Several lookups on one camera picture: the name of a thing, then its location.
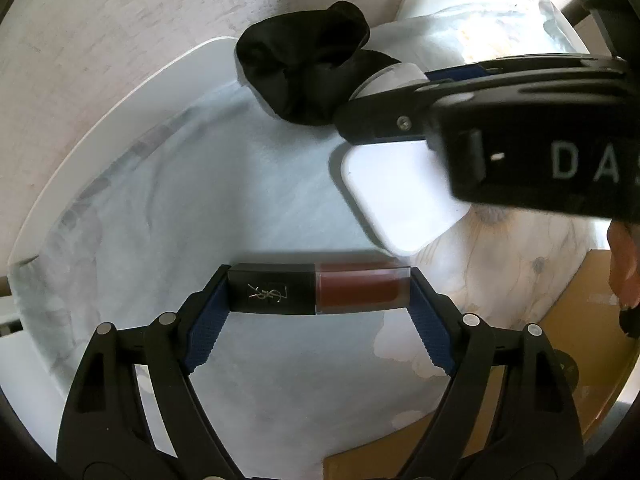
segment human hand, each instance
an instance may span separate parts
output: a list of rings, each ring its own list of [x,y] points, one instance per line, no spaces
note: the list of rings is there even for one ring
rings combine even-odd
[[[607,231],[611,247],[609,285],[620,300],[622,308],[640,303],[640,269],[638,268],[638,242],[640,226],[612,221]]]

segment blue gripper pad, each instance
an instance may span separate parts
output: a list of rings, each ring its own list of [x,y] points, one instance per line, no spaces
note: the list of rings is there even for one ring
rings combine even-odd
[[[187,351],[184,357],[184,366],[188,373],[191,374],[196,366],[207,361],[228,315],[226,278],[224,278],[207,300],[189,332]]]
[[[486,75],[489,75],[489,73],[477,63],[443,68],[440,70],[434,70],[433,72],[427,72],[425,74],[425,76],[429,78],[429,81],[441,81],[443,79],[466,81],[468,79],[476,79]]]
[[[413,278],[407,310],[433,364],[442,368],[448,376],[452,376],[456,364],[451,355],[449,332]]]

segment wooden surface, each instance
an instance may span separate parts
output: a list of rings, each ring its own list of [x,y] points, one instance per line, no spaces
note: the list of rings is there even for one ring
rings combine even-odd
[[[585,440],[607,415],[638,360],[638,342],[628,338],[618,324],[620,308],[607,283],[609,261],[609,251],[590,251],[565,292],[540,322],[554,348],[569,354],[578,365],[580,376],[574,402]],[[501,377],[502,368],[494,368],[465,455],[484,447]],[[394,478],[432,415],[375,442],[327,457],[324,480]]]
[[[335,0],[15,0],[0,24],[0,276],[38,194],[119,99],[185,51]],[[401,0],[351,0],[372,25]]]

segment ysl logo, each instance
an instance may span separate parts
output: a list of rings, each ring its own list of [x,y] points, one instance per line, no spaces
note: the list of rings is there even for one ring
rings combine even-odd
[[[271,290],[261,290],[258,287],[253,286],[251,283],[247,283],[249,285],[249,299],[255,298],[257,300],[276,300],[276,303],[280,303],[280,300],[287,299],[287,287],[284,287],[284,294],[282,294],[279,290],[275,288]]]

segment white rectangular object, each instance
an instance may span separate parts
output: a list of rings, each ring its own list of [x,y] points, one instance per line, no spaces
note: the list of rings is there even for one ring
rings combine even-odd
[[[424,140],[356,146],[342,179],[375,234],[411,256],[460,220],[470,204],[453,198],[447,173]]]

